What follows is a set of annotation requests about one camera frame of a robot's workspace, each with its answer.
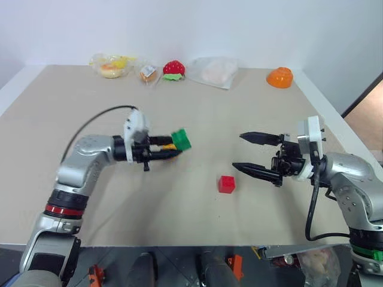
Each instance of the strawberry toy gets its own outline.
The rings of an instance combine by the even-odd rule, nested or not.
[[[165,80],[178,81],[184,75],[185,66],[180,61],[171,61],[163,67],[163,78]]]

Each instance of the orange clip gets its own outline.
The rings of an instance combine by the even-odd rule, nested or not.
[[[90,287],[102,287],[102,282],[105,279],[104,270],[97,265],[93,265],[89,267],[88,278]]]
[[[242,273],[242,256],[234,255],[234,257],[228,258],[227,262],[229,263],[229,267],[233,270],[234,276],[238,281],[245,276]]]

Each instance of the red cube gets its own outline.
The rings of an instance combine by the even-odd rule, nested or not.
[[[234,176],[221,176],[220,181],[218,182],[218,190],[220,193],[232,193],[234,188]]]

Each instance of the green block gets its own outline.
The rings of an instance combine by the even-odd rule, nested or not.
[[[180,151],[185,151],[192,147],[189,140],[187,139],[186,131],[180,129],[177,132],[172,133],[173,144]]]

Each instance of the red ring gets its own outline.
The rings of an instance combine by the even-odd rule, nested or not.
[[[45,206],[45,210],[57,214],[62,214],[62,215],[76,215],[76,216],[81,216],[83,215],[84,211],[83,210],[75,210],[75,209],[67,209],[67,208],[61,208],[57,206],[52,206],[47,204]]]

